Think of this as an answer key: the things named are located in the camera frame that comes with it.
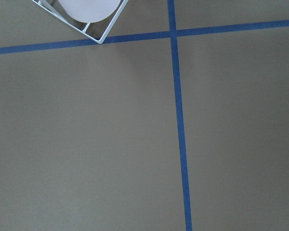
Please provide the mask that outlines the pink plastic cup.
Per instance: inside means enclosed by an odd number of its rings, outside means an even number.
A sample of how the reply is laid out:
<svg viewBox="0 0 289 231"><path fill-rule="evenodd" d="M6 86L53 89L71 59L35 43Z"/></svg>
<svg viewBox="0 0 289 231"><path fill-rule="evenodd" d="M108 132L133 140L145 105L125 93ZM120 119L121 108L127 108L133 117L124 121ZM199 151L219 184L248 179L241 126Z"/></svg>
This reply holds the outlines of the pink plastic cup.
<svg viewBox="0 0 289 231"><path fill-rule="evenodd" d="M119 6L119 0L59 0L60 5L73 19L95 23L106 19Z"/></svg>

